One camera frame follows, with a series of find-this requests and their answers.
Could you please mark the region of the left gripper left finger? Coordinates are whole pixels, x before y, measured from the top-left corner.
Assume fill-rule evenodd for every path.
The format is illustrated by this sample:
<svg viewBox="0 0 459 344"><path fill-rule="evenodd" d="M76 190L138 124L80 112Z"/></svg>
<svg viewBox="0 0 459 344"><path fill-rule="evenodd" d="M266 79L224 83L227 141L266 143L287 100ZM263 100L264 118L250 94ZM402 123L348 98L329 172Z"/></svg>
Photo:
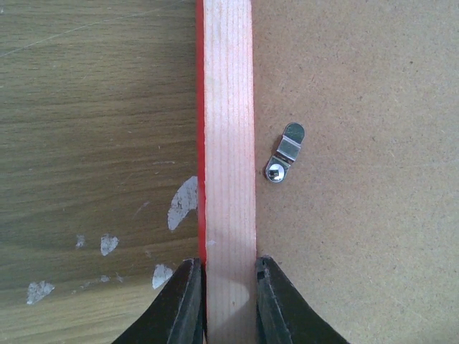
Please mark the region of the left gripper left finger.
<svg viewBox="0 0 459 344"><path fill-rule="evenodd" d="M115 343L203 343L202 263L186 259L147 310Z"/></svg>

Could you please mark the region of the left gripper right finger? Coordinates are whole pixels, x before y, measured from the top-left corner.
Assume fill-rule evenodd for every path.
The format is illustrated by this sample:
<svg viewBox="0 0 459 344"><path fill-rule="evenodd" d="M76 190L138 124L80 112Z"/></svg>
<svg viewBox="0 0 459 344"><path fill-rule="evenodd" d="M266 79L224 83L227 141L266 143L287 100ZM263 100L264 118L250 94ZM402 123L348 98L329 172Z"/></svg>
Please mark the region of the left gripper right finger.
<svg viewBox="0 0 459 344"><path fill-rule="evenodd" d="M257 258L256 272L259 343L349 343L311 308L272 257Z"/></svg>

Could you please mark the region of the red picture frame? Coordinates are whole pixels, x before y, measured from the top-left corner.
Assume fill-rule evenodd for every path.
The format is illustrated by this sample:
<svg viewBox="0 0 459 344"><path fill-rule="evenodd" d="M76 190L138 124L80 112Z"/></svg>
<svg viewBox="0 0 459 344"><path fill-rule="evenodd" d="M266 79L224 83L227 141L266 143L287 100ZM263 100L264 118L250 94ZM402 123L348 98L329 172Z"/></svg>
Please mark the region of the red picture frame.
<svg viewBox="0 0 459 344"><path fill-rule="evenodd" d="M199 255L208 343L255 343L255 125L250 1L198 1Z"/></svg>

